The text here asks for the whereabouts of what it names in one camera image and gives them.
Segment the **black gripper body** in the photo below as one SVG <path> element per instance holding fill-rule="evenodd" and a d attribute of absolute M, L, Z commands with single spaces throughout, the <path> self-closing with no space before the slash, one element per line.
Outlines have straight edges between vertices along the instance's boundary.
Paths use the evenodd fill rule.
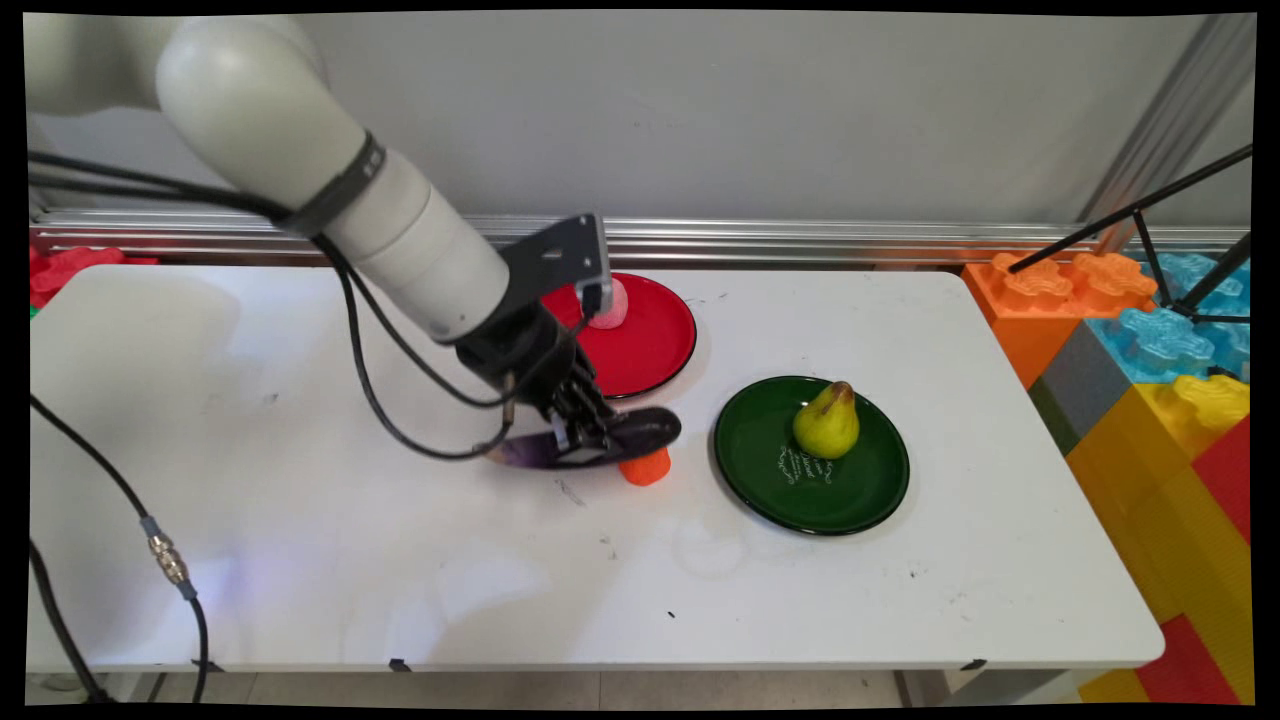
<path fill-rule="evenodd" d="M 541 304 L 532 304 L 463 337 L 454 345 L 457 359 L 502 396 L 535 407 L 544 419 L 602 416 L 602 392 L 595 370 L 577 334 Z"/>

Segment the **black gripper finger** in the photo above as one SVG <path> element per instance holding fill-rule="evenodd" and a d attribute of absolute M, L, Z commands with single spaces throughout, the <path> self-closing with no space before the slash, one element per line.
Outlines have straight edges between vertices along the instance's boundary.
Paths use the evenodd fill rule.
<path fill-rule="evenodd" d="M 582 405 L 582 443 L 588 447 L 621 446 L 620 429 L 627 414 L 614 410 L 598 389 L 585 389 Z"/>
<path fill-rule="evenodd" d="M 552 413 L 550 428 L 556 446 L 553 468 L 585 468 L 603 456 L 603 446 L 598 438 L 576 421 Z"/>

